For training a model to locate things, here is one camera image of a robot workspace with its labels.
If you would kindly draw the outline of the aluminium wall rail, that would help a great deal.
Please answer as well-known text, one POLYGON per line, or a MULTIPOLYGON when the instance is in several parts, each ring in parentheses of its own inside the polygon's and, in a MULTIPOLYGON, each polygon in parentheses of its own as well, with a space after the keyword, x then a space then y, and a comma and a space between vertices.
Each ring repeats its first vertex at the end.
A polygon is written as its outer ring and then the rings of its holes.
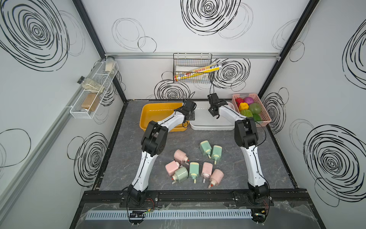
POLYGON ((280 54, 276 52, 107 52, 105 56, 113 56, 117 59, 276 59, 280 54))
POLYGON ((43 136, 38 145, 34 149, 30 150, 30 155, 26 157, 25 162, 17 172, 16 176, 1 194, 1 221, 6 218, 14 203, 17 201, 20 194, 23 192, 24 188, 33 177, 35 171, 43 162, 45 156, 48 154, 58 136, 63 131, 64 127, 71 118, 69 109, 74 104, 74 102, 76 102, 81 93, 82 90, 79 88, 72 96, 66 107, 63 108, 54 123, 50 126, 49 130, 43 136))

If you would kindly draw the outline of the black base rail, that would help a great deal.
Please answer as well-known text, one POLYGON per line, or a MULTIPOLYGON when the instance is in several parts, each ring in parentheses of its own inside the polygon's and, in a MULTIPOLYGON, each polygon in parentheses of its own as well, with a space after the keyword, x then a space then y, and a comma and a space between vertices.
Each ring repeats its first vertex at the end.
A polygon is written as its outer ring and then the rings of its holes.
POLYGON ((149 190, 141 203, 128 197, 127 191, 86 191, 78 205, 81 210, 86 204, 116 204, 118 208, 159 209, 176 203, 224 203, 235 207, 259 208, 264 206, 249 200, 247 189, 205 189, 205 190, 149 190))

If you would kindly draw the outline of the white plastic storage tray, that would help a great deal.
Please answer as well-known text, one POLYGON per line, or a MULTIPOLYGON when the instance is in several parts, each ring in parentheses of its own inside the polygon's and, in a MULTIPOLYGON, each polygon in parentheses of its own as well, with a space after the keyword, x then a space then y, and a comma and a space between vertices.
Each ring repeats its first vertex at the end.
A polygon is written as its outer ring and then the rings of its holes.
POLYGON ((208 109, 208 101, 195 101, 196 109, 195 120, 190 121, 190 126, 195 131, 231 131, 234 130, 234 124, 225 118, 213 117, 208 109))

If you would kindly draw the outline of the green toy apple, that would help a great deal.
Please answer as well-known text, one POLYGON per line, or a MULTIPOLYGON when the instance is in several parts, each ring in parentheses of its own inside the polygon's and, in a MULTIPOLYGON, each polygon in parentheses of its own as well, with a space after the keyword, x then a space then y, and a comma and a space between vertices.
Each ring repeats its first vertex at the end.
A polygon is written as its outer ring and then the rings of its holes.
POLYGON ((259 115, 262 112, 262 107, 259 103, 252 103, 249 105, 249 110, 252 112, 252 114, 259 115))

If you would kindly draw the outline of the black corner frame post right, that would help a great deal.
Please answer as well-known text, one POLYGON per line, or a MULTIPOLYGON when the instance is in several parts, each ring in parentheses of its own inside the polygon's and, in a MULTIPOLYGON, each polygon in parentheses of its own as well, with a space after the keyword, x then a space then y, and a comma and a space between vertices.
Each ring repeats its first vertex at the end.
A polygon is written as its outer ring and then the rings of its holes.
POLYGON ((270 86, 272 80, 274 79, 275 75, 277 74, 278 70, 280 69, 282 63, 284 62, 285 58, 289 54, 292 46, 294 45, 296 39, 299 37, 300 33, 302 32, 303 28, 305 27, 306 23, 308 22, 309 18, 313 14, 315 8, 319 4, 320 0, 310 0, 303 11, 301 17, 299 18, 296 26, 294 27, 291 35, 289 36, 287 42, 284 45, 284 48, 282 49, 279 60, 273 65, 268 77, 266 78, 264 84, 262 85, 258 96, 259 98, 262 98, 270 86))

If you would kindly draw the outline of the aluminium wall rail left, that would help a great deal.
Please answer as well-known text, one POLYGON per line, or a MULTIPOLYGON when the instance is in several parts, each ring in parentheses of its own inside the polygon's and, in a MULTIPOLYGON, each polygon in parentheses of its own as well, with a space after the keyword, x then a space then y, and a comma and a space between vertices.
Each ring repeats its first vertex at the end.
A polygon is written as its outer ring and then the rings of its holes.
POLYGON ((76 102, 81 93, 82 90, 79 88, 72 96, 66 107, 63 108, 54 123, 50 126, 49 130, 43 136, 38 145, 34 149, 30 150, 30 155, 26 157, 25 162, 17 172, 16 176, 1 194, 1 221, 6 218, 14 203, 17 201, 20 194, 23 192, 24 188, 33 177, 35 171, 43 162, 45 156, 48 154, 58 136, 63 131, 64 127, 71 118, 69 109, 74 104, 74 102, 76 102))

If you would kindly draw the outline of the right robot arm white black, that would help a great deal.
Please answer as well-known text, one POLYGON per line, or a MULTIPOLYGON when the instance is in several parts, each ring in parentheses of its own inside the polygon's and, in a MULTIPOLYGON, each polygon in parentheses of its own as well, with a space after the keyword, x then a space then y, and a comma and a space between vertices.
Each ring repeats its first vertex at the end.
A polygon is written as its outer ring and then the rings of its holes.
POLYGON ((217 119, 223 117, 234 124, 234 140, 243 152, 248 172, 248 198, 253 205, 262 203, 270 195, 270 187, 265 179, 258 157, 259 135, 255 120, 229 107, 216 93, 207 96, 209 113, 217 119))

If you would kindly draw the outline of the black corner frame post left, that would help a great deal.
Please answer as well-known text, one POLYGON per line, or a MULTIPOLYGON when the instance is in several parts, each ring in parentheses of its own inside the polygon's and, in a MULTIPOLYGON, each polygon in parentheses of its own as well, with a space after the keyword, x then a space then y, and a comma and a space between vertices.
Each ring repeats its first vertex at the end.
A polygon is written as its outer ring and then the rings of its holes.
MULTIPOLYGON (((105 57, 105 50, 103 48, 103 45, 96 33, 96 30, 92 24, 92 21, 87 13, 87 10, 83 4, 83 1, 81 0, 72 0, 76 10, 78 11, 79 16, 81 17, 83 24, 89 34, 89 37, 91 38, 91 41, 96 48, 99 56, 103 59, 105 57)), ((121 100, 125 103, 127 102, 126 96, 122 90, 122 87, 119 83, 119 81, 116 79, 116 77, 113 79, 113 85, 117 90, 118 95, 120 96, 121 100)))

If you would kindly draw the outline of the pink perforated plastic basket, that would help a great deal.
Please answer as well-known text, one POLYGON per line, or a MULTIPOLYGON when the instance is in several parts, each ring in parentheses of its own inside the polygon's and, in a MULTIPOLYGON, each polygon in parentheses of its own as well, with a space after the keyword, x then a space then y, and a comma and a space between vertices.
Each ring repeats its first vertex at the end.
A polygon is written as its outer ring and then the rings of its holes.
POLYGON ((255 103, 258 103, 262 110, 261 110, 261 113, 259 114, 259 116, 261 117, 262 121, 259 121, 259 124, 257 124, 256 126, 259 127, 259 126, 262 126, 262 127, 265 127, 266 125, 268 125, 272 119, 271 117, 269 116, 266 108, 264 107, 262 101, 260 100, 259 96, 255 93, 244 93, 244 94, 232 94, 232 103, 234 104, 234 108, 237 112, 239 112, 239 109, 238 109, 238 106, 235 102, 236 98, 245 98, 245 97, 251 97, 254 99, 254 102, 255 103))

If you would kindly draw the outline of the yellow red foil roll box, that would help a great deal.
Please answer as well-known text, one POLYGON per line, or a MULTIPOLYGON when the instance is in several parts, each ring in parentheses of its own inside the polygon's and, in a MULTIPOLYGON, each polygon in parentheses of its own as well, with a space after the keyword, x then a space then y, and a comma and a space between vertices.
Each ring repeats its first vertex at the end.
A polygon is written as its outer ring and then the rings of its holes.
POLYGON ((193 67, 193 66, 177 66, 173 79, 178 82, 206 73, 212 73, 220 70, 222 68, 221 64, 213 63, 204 67, 193 67))

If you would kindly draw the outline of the black corner frame post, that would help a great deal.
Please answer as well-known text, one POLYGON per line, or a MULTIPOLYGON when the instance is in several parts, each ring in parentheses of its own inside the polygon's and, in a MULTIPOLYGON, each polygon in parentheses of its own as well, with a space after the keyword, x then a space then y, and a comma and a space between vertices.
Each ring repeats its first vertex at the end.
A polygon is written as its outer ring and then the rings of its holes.
POLYGON ((289 36, 287 42, 284 45, 284 48, 282 49, 279 60, 273 65, 268 77, 266 78, 264 84, 262 85, 258 96, 259 98, 262 98, 270 86, 272 80, 274 79, 275 75, 277 74, 278 70, 280 69, 282 63, 284 62, 285 58, 289 54, 292 46, 294 45, 296 39, 299 37, 300 33, 302 32, 303 28, 305 27, 306 23, 308 22, 309 18, 313 14, 315 8, 319 4, 320 0, 310 0, 303 11, 301 17, 299 18, 296 26, 294 27, 291 35, 289 36))
MULTIPOLYGON (((96 48, 99 56, 103 59, 105 57, 105 50, 103 48, 103 45, 96 33, 96 30, 92 24, 92 21, 87 13, 87 10, 83 4, 83 1, 81 0, 72 0, 76 10, 78 11, 79 16, 81 17, 83 24, 89 34, 89 37, 91 38, 91 41, 96 48)), ((116 79, 116 77, 113 79, 113 85, 117 90, 118 95, 120 96, 121 100, 125 103, 127 102, 126 96, 122 90, 122 87, 119 83, 119 81, 116 79)))

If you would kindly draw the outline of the red toy pepper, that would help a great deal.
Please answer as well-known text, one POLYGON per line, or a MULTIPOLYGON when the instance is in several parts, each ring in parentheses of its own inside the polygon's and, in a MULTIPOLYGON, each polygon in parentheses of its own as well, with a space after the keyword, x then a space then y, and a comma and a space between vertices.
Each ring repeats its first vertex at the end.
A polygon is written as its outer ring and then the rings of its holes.
POLYGON ((240 106, 240 104, 241 103, 244 103, 245 101, 244 101, 244 99, 243 98, 236 98, 235 99, 235 103, 236 103, 236 105, 237 105, 237 107, 239 107, 240 106))

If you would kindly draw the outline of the glass jar on shelf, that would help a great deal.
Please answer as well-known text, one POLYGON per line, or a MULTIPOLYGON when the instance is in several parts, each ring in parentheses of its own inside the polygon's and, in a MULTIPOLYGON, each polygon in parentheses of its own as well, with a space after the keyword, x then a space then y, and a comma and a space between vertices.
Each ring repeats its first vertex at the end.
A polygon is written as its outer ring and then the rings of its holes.
POLYGON ((107 56, 105 58, 105 71, 110 72, 115 65, 115 58, 113 56, 107 56))

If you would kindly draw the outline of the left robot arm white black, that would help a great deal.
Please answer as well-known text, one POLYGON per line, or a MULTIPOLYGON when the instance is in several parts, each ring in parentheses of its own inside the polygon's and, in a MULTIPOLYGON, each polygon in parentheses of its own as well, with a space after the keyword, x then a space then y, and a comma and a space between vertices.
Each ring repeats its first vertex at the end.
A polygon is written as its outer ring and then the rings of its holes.
POLYGON ((139 168, 132 183, 127 188, 128 197, 136 204, 142 205, 146 199, 149 177, 157 157, 163 152, 167 136, 176 126, 193 120, 196 103, 185 100, 183 105, 174 109, 165 119, 150 121, 141 140, 142 154, 139 168))

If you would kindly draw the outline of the yellow plastic storage tray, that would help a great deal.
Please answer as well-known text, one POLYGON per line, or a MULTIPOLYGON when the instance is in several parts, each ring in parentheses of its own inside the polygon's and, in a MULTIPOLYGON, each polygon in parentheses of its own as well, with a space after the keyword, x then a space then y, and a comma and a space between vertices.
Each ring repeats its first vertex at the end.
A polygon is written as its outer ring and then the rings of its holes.
MULTIPOLYGON (((150 103, 146 104, 141 112, 140 128, 145 131, 151 121, 158 122, 174 115, 175 109, 181 107, 182 102, 150 103)), ((188 127, 188 121, 180 123, 171 132, 183 132, 188 127)))

